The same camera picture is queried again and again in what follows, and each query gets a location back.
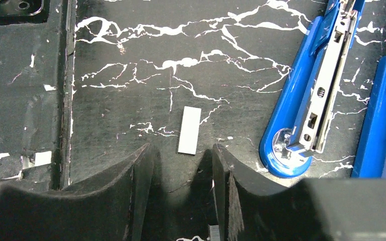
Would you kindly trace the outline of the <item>blue stapler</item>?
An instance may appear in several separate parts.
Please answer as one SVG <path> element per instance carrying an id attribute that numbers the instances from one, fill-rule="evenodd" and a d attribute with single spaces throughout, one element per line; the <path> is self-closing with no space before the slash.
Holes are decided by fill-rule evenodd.
<path id="1" fill-rule="evenodd" d="M 329 1 L 308 26 L 260 141 L 259 156 L 279 178 L 307 171 L 324 151 L 333 106 L 364 1 Z"/>
<path id="2" fill-rule="evenodd" d="M 351 177 L 386 178 L 386 56 L 377 65 Z"/>

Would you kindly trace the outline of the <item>white staple strip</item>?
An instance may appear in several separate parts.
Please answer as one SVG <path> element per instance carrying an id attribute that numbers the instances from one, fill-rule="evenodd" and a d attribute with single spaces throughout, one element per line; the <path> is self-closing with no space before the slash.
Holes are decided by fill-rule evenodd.
<path id="1" fill-rule="evenodd" d="M 197 151 L 201 109 L 185 106 L 183 109 L 177 152 L 195 155 Z"/>
<path id="2" fill-rule="evenodd" d="M 209 241 L 220 241 L 220 231 L 218 225 L 208 225 Z"/>

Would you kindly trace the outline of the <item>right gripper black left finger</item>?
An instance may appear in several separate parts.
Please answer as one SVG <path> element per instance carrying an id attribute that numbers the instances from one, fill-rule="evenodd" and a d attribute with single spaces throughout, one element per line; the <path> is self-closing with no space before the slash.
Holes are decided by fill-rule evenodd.
<path id="1" fill-rule="evenodd" d="M 60 191 L 0 182 L 0 240 L 140 240 L 154 162 L 145 144 Z"/>

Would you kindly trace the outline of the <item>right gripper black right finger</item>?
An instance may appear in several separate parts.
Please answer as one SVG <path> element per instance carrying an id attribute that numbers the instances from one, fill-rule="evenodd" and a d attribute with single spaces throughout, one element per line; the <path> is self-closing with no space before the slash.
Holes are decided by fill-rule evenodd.
<path id="1" fill-rule="evenodd" d="M 386 179 L 305 178 L 282 186 L 215 144 L 222 240 L 386 240 Z"/>

